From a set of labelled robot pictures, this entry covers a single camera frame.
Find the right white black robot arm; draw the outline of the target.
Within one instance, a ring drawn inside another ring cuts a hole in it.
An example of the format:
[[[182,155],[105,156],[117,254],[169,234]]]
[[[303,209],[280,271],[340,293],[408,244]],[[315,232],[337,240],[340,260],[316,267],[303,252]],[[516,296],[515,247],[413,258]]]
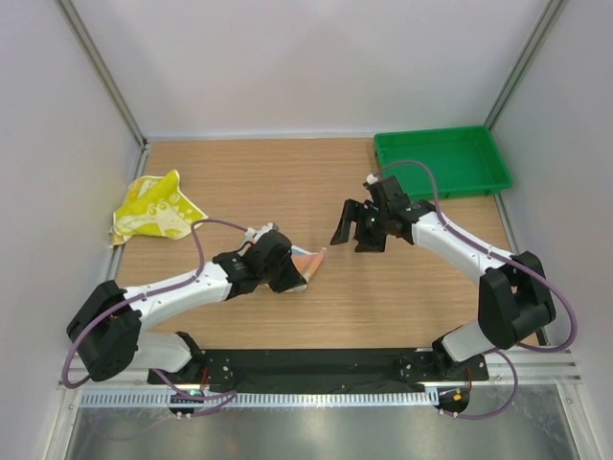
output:
[[[430,202],[420,200],[390,214],[370,200],[348,199],[330,243],[347,242],[352,224],[357,252],[382,252],[387,238],[395,236],[440,256],[478,288],[477,318],[432,343],[431,366],[442,379],[456,378],[474,357],[508,350],[556,318],[549,289],[525,271],[544,275],[533,253],[498,254],[466,231],[441,223]]]

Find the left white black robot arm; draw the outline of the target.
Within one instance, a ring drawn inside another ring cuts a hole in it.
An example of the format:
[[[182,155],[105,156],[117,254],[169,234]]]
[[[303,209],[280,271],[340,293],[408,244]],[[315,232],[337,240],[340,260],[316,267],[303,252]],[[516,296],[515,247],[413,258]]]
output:
[[[88,381],[111,380],[132,363],[172,373],[179,381],[196,381],[203,370],[193,345],[173,333],[154,335],[149,329],[175,315],[222,303],[267,285],[276,292],[300,292],[318,264],[318,256],[293,246],[279,251],[250,247],[214,256],[198,268],[161,282],[121,288],[109,280],[97,285],[66,333],[72,342],[69,358],[78,357],[84,378],[69,378],[64,363],[62,382],[76,388]]]

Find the blue polka dot towel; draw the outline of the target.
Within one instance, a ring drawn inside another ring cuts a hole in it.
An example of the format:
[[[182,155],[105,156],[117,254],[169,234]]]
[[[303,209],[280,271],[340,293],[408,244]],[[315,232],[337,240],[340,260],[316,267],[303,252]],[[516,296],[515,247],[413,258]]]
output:
[[[302,281],[288,290],[288,292],[303,292],[307,289],[308,282],[317,272],[327,254],[327,249],[322,247],[317,252],[310,252],[300,246],[291,246],[291,260],[300,275]]]

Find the yellow green patterned towel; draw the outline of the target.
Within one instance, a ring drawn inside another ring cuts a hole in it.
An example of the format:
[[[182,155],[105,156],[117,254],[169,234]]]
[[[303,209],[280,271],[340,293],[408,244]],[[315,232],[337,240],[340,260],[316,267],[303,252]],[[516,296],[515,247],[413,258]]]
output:
[[[113,213],[111,244],[123,245],[135,236],[175,241],[188,236],[192,224],[208,216],[183,194],[180,180],[177,170],[135,179]]]

